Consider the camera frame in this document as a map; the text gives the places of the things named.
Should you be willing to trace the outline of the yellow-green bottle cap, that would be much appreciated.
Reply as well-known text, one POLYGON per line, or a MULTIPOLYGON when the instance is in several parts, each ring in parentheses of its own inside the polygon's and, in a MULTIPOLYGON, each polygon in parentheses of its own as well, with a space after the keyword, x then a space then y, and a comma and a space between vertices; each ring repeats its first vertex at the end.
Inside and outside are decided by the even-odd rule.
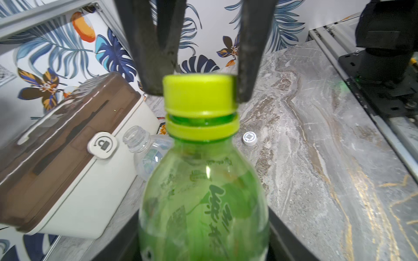
POLYGON ((236 77, 226 74, 183 74, 163 78, 165 111, 190 119, 235 113, 236 77))

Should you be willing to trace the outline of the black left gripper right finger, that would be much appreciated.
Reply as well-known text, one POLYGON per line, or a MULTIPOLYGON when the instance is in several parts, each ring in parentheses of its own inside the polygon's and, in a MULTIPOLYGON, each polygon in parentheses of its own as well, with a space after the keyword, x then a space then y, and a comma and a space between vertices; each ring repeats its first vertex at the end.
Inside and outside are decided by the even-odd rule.
POLYGON ((268 261, 319 261, 269 207, 268 261))

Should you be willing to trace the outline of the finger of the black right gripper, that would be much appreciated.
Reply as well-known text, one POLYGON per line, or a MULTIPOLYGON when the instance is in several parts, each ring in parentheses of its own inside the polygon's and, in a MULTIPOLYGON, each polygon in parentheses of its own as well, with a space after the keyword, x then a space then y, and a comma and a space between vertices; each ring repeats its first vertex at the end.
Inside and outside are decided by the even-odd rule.
POLYGON ((236 100, 249 102, 273 21, 275 0, 242 2, 236 100))
POLYGON ((186 1, 157 1, 157 24, 150 1, 115 1, 123 30, 144 91, 163 95, 163 78, 177 67, 186 1))

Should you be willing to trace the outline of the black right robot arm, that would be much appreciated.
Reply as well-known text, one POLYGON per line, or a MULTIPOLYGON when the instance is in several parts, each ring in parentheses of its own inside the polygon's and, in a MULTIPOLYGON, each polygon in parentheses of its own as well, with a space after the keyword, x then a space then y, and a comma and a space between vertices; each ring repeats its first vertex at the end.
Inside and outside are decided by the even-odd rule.
MULTIPOLYGON (((177 53, 185 20, 186 1, 157 1, 152 18, 149 1, 115 3, 144 91, 163 95, 163 78, 177 71, 177 53)), ((251 99, 262 53, 275 15, 276 1, 243 1, 239 32, 239 103, 251 99)), ((383 67, 395 62, 403 69, 418 49, 417 1, 371 1, 361 13, 356 43, 377 58, 363 78, 384 82, 396 78, 383 67)))

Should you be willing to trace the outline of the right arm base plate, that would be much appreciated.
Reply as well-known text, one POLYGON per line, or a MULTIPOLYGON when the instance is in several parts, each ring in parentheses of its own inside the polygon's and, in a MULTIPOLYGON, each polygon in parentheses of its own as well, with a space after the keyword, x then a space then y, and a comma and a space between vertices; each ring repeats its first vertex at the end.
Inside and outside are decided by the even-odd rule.
POLYGON ((350 86, 381 117, 418 114, 418 77, 409 63, 413 52, 366 48, 342 55, 338 62, 350 86))

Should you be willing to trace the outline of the green plastic bottle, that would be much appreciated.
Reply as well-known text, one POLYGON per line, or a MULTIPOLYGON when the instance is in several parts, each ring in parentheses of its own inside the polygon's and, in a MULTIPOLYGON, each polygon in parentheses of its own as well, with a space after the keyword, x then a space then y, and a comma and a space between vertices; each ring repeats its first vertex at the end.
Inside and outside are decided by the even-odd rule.
POLYGON ((237 114, 168 115, 173 147, 154 170, 139 212, 145 261, 263 261, 269 225, 265 193, 233 143, 237 114))

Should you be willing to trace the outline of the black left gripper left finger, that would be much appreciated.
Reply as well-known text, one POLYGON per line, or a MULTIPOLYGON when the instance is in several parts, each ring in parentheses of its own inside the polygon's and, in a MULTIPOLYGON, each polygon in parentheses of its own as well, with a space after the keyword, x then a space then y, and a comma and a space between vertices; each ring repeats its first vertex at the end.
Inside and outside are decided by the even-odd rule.
POLYGON ((140 261, 139 211, 136 211, 121 231, 101 250, 93 261, 140 261))

